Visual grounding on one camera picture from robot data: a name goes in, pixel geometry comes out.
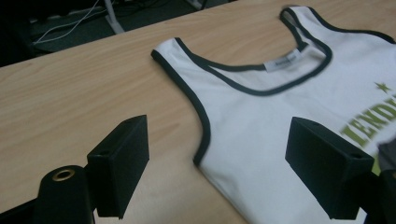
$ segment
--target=black plastic block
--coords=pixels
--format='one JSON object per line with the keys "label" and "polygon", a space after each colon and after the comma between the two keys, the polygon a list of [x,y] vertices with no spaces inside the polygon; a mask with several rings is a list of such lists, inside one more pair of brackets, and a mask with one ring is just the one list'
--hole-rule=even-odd
{"label": "black plastic block", "polygon": [[314,121],[293,118],[286,160],[330,218],[356,218],[353,190],[371,173],[370,155]]}

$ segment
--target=cable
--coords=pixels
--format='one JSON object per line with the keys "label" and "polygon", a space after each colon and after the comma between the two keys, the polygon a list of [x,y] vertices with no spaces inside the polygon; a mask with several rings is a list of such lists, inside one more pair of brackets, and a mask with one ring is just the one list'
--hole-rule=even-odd
{"label": "cable", "polygon": [[[103,16],[103,15],[100,15],[100,14],[103,14],[103,13],[105,13],[105,12],[106,12],[106,9],[105,9],[105,10],[102,10],[102,11],[100,11],[100,12],[95,12],[95,13],[91,14],[89,17],[85,18],[85,20],[82,21],[80,24],[86,23],[86,22],[89,22],[89,21],[96,20],[97,18]],[[55,30],[57,30],[58,32],[59,32],[59,31],[62,31],[62,30],[64,30],[64,29],[66,29],[66,28],[68,28],[68,27],[70,27],[70,26],[76,24],[77,22],[78,22],[78,21],[74,21],[74,22],[71,22],[71,23],[68,23],[68,24],[65,24],[65,25],[60,25],[60,26],[57,26],[57,27],[53,27],[53,28],[52,28],[52,31],[55,31]],[[35,40],[35,39],[38,39],[39,37],[41,37],[43,34],[44,34],[44,33],[32,35],[30,38],[31,38],[32,40]]]}
{"label": "cable", "polygon": [[[99,0],[97,0],[97,1],[95,2],[95,4],[93,5],[93,7],[90,9],[90,11],[89,11],[81,20],[79,20],[79,21],[74,21],[74,22],[71,22],[71,23],[68,23],[68,24],[65,24],[65,25],[56,26],[56,27],[53,27],[53,28],[49,29],[49,30],[48,30],[46,33],[44,33],[40,38],[38,38],[37,41],[33,42],[33,45],[37,45],[37,44],[42,44],[42,43],[50,42],[50,41],[53,41],[53,40],[57,40],[57,39],[64,38],[64,37],[67,36],[67,35],[70,35],[70,33],[72,33],[72,32],[76,29],[76,27],[77,27],[83,20],[85,20],[85,19],[88,17],[88,15],[91,14],[91,12],[92,12],[93,9],[96,7],[96,5],[98,4],[98,2],[99,2]],[[52,30],[56,30],[56,29],[58,29],[58,28],[62,28],[62,27],[65,27],[65,26],[70,26],[70,25],[73,25],[73,24],[76,24],[76,25],[75,25],[69,32],[67,32],[66,34],[61,35],[61,36],[58,36],[58,37],[55,37],[55,38],[52,38],[52,39],[41,40],[41,39],[43,39],[49,32],[51,32]]]}

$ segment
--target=dark trim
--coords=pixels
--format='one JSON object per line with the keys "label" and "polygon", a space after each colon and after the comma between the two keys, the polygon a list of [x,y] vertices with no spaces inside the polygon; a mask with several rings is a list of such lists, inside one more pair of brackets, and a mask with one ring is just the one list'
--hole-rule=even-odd
{"label": "dark trim", "polygon": [[[240,71],[245,71],[245,70],[257,70],[257,71],[265,71],[265,66],[264,64],[257,64],[257,65],[239,65],[239,66],[230,66],[230,65],[225,65],[225,64],[221,64],[221,63],[215,63],[212,61],[209,61],[199,55],[196,55],[194,53],[192,53],[187,47],[186,45],[183,43],[183,41],[180,38],[176,38],[177,43],[180,45],[180,47],[184,50],[184,52],[190,57],[190,59],[195,62],[199,67],[201,67],[202,69],[204,69],[206,72],[213,74],[214,76],[220,78],[221,80],[223,80],[225,83],[227,83],[228,85],[230,85],[231,87],[233,87],[236,90],[245,92],[247,94],[251,94],[251,95],[257,95],[257,96],[269,96],[269,95],[274,95],[277,93],[281,93],[282,91],[286,91],[290,88],[293,88],[294,86],[297,86],[303,82],[306,82],[309,78],[316,76],[317,74],[319,74],[331,61],[332,59],[332,50],[325,45],[323,42],[319,41],[318,39],[314,38],[307,30],[305,30],[305,28],[300,24],[300,22],[298,21],[297,16],[294,14],[294,12],[292,10],[289,10],[290,15],[294,18],[294,21],[297,24],[297,27],[302,30],[302,32],[304,33],[304,36],[306,36],[307,38],[311,39],[314,43],[316,43],[317,45],[321,46],[321,48],[324,50],[324,54],[326,55],[326,58],[323,60],[322,64],[319,65],[316,69],[314,69],[313,71],[309,72],[306,75],[301,76],[300,78],[289,82],[287,84],[284,84],[282,86],[273,88],[271,90],[267,90],[267,91],[257,91],[257,90],[253,90],[251,88],[247,88],[235,81],[233,81],[232,79],[224,76],[222,73],[216,71],[215,69],[213,69],[212,67],[216,67],[219,68],[221,70],[224,71],[230,71],[230,72],[240,72]],[[280,16],[280,19],[285,23],[285,25],[290,29],[291,33],[293,34],[296,43],[297,43],[297,49],[299,51],[302,51],[305,49],[305,47],[307,46],[307,44],[301,39],[300,35],[297,32],[297,28],[294,27],[289,21],[287,21],[284,17],[282,17],[282,13]]]}
{"label": "dark trim", "polygon": [[320,15],[312,8],[309,7],[309,10],[311,10],[312,14],[317,18],[317,20],[326,28],[329,30],[333,30],[335,32],[340,32],[340,33],[352,33],[352,34],[367,34],[367,35],[376,35],[385,41],[389,42],[390,44],[396,44],[395,40],[384,33],[378,32],[378,31],[372,31],[372,30],[348,30],[348,29],[342,29],[335,27],[329,23],[327,23]]}
{"label": "dark trim", "polygon": [[[344,30],[344,29],[339,29],[334,26],[331,26],[329,23],[327,23],[325,20],[323,20],[319,14],[312,8],[309,8],[314,16],[318,19],[318,21],[324,26],[327,27],[331,30],[334,30],[336,32],[344,32],[344,33],[364,33],[364,34],[369,34],[369,35],[376,35],[378,37],[383,38],[384,40],[388,41],[389,43],[395,43],[394,40],[385,34],[379,33],[379,32],[374,32],[374,31],[363,31],[363,30]],[[291,24],[284,16],[283,13],[288,12],[292,18],[293,22],[296,24],[295,26]],[[290,8],[285,8],[281,11],[280,13],[280,19],[283,21],[283,23],[290,29],[291,33],[293,34],[296,43],[297,43],[297,49],[299,51],[302,51],[305,49],[307,46],[307,43],[305,43],[300,34],[297,31],[297,28],[300,30],[303,36],[306,38],[312,40],[317,46],[319,46],[323,51],[324,54],[326,55],[326,58],[323,60],[322,64],[318,66],[316,69],[311,71],[310,73],[288,83],[283,86],[279,86],[277,88],[273,88],[268,91],[256,91],[250,88],[247,88],[245,86],[242,86],[238,84],[237,82],[231,80],[230,78],[227,78],[223,74],[219,73],[212,67],[219,68],[224,71],[230,71],[230,72],[240,72],[240,71],[245,71],[245,70],[257,70],[257,71],[265,71],[265,66],[263,64],[252,64],[252,65],[242,65],[242,66],[229,66],[221,63],[215,63],[211,62],[205,58],[202,58],[194,53],[192,53],[186,45],[181,41],[180,38],[175,38],[176,42],[179,44],[179,46],[184,50],[184,52],[190,57],[190,59],[195,62],[199,67],[204,69],[206,72],[213,74],[214,76],[220,78],[223,80],[225,83],[230,85],[231,87],[235,88],[236,90],[245,92],[247,94],[251,95],[257,95],[257,96],[269,96],[273,94],[280,93],[282,91],[288,90],[290,88],[293,88],[294,86],[297,86],[303,82],[306,82],[309,78],[317,76],[326,66],[331,62],[332,60],[332,50],[323,42],[320,40],[316,39],[313,37],[300,23],[298,20],[297,15],[293,10]],[[203,126],[203,136],[201,140],[201,144],[198,147],[198,150],[194,156],[194,163],[196,166],[199,166],[201,163],[202,158],[204,157],[210,143],[210,136],[211,136],[211,130],[210,130],[210,120],[206,114],[206,111],[200,102],[199,98],[195,94],[195,92],[187,85],[187,83],[182,79],[182,77],[173,69],[173,67],[168,63],[168,61],[165,60],[165,58],[156,50],[151,52],[151,56],[156,60],[165,70],[165,72],[168,74],[170,78],[173,79],[173,81],[180,87],[180,89],[186,94],[186,96],[190,99],[192,105],[196,109],[198,116],[202,122]]]}
{"label": "dark trim", "polygon": [[166,74],[180,87],[180,89],[186,94],[186,96],[190,99],[192,105],[197,111],[198,117],[201,120],[203,127],[203,135],[201,139],[201,144],[198,147],[197,152],[194,156],[194,164],[199,166],[202,158],[204,157],[210,143],[210,121],[202,105],[201,101],[198,99],[195,92],[187,85],[187,83],[181,78],[181,76],[175,71],[175,69],[165,60],[165,58],[156,50],[151,52],[151,57],[159,63]]}

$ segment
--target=screw hole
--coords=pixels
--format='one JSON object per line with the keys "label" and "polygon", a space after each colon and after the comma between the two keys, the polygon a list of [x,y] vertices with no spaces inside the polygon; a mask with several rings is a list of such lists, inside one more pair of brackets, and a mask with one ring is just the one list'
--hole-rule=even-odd
{"label": "screw hole", "polygon": [[62,170],[62,171],[56,173],[56,174],[52,177],[52,180],[53,180],[53,181],[57,181],[57,182],[59,182],[59,181],[64,181],[64,180],[66,180],[66,179],[72,177],[74,174],[75,174],[75,171],[74,171],[74,170],[72,170],[72,169],[65,169],[65,170]]}

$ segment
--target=green lettering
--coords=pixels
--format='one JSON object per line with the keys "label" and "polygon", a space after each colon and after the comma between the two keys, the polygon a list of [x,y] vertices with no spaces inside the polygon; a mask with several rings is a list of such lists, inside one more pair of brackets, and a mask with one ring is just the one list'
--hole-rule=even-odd
{"label": "green lettering", "polygon": [[359,115],[358,119],[362,119],[362,120],[366,121],[367,123],[373,125],[377,129],[381,129],[382,125],[388,124],[386,121],[376,117],[370,110],[367,110],[366,112],[364,112],[363,115]]}
{"label": "green lettering", "polygon": [[393,99],[389,99],[386,101],[387,104],[389,105],[393,105],[394,107],[396,107],[396,102]]}
{"label": "green lettering", "polygon": [[372,110],[389,121],[396,119],[396,110],[388,105],[376,105]]}
{"label": "green lettering", "polygon": [[349,123],[352,127],[355,127],[356,129],[358,129],[359,131],[361,131],[362,133],[366,134],[366,136],[368,138],[373,138],[373,136],[375,135],[376,131],[370,127],[365,127],[363,126],[360,122],[358,122],[357,120],[352,120]]}
{"label": "green lettering", "polygon": [[346,126],[342,131],[341,134],[345,134],[348,136],[350,139],[352,139],[354,142],[356,142],[359,146],[363,147],[364,145],[367,144],[369,141],[368,139],[363,139],[360,136],[358,136],[356,133],[354,133],[349,126]]}

